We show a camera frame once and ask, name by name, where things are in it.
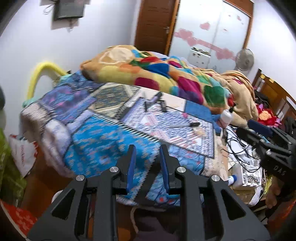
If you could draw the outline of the purple spray can black cap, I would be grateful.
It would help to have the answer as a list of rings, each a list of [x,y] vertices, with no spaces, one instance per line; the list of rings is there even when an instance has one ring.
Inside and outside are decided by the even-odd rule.
[[[161,99],[162,95],[163,95],[162,92],[158,92],[156,95],[154,95],[152,99],[147,101],[148,107],[153,106],[157,101],[159,101]]]

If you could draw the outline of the red plush toy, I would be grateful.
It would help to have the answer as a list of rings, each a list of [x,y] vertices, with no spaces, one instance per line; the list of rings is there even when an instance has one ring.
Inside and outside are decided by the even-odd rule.
[[[265,126],[278,127],[281,125],[280,119],[273,114],[272,110],[265,108],[263,104],[256,105],[258,111],[258,122]]]

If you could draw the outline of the white bottle black cap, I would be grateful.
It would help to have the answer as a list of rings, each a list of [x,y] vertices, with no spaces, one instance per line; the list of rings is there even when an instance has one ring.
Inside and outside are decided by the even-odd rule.
[[[221,128],[227,128],[230,125],[231,121],[233,120],[233,111],[237,104],[234,103],[232,107],[229,109],[225,109],[219,118],[219,125]]]

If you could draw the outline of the wooden headboard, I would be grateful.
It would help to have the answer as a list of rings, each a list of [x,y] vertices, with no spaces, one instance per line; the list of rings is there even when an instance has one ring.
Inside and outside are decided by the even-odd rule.
[[[269,107],[282,123],[288,117],[295,120],[295,100],[280,84],[263,74],[261,69],[257,70],[252,86],[268,99]]]

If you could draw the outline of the black marker pen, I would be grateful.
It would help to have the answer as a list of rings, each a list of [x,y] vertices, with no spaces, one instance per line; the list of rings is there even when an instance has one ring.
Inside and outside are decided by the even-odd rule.
[[[195,128],[199,127],[200,123],[195,122],[195,123],[184,123],[184,124],[178,124],[178,125],[171,125],[169,128]]]

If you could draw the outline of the colourful fleece blanket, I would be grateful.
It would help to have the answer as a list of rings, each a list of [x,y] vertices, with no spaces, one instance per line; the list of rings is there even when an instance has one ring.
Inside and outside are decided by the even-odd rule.
[[[258,120],[254,89],[239,71],[222,74],[188,66],[178,57],[161,58],[132,45],[111,46],[81,63],[83,75],[96,82],[146,87],[207,107],[213,114],[234,108],[235,126]]]

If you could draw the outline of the black remote control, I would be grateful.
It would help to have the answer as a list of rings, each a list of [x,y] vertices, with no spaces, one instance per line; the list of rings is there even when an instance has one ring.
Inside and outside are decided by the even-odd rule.
[[[160,105],[161,105],[161,110],[163,113],[167,112],[167,106],[166,106],[166,102],[164,100],[160,100]]]

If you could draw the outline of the blue patterned bed sheet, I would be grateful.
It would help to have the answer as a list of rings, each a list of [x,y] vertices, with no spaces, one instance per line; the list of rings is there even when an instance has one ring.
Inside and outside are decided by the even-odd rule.
[[[41,146],[48,164],[65,177],[97,176],[135,145],[133,187],[117,197],[125,205],[180,204],[179,197],[168,195],[164,187],[158,163],[162,144],[194,174],[227,180],[218,149],[220,128],[210,110],[167,95],[166,113],[159,103],[145,111],[143,93],[138,86],[96,83],[76,72],[21,111],[21,128]],[[169,128],[195,122],[200,126]]]

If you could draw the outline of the standing fan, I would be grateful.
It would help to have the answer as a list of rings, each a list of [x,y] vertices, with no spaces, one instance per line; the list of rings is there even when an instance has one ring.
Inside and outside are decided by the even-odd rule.
[[[254,65],[254,55],[250,49],[240,50],[235,57],[236,68],[241,71],[248,71]]]

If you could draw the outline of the white plastic shopping bag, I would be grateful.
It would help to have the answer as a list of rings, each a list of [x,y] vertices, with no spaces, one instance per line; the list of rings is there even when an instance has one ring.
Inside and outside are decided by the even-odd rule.
[[[34,166],[39,145],[37,142],[29,142],[20,135],[10,135],[9,145],[16,167],[22,177],[25,177]]]

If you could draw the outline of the green patterned bag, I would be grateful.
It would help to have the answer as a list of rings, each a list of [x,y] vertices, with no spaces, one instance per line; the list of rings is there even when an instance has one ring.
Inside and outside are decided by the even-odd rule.
[[[27,186],[26,180],[17,169],[11,149],[1,128],[1,200],[20,207]]]

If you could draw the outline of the brown wooden door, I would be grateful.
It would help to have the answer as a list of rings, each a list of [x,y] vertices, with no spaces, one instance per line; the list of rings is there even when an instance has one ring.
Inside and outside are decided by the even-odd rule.
[[[141,1],[134,46],[140,51],[168,54],[179,0]]]

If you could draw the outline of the black wall device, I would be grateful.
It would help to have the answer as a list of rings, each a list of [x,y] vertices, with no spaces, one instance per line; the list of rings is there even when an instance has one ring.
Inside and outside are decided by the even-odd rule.
[[[85,1],[59,0],[54,4],[54,21],[79,19],[84,15]]]

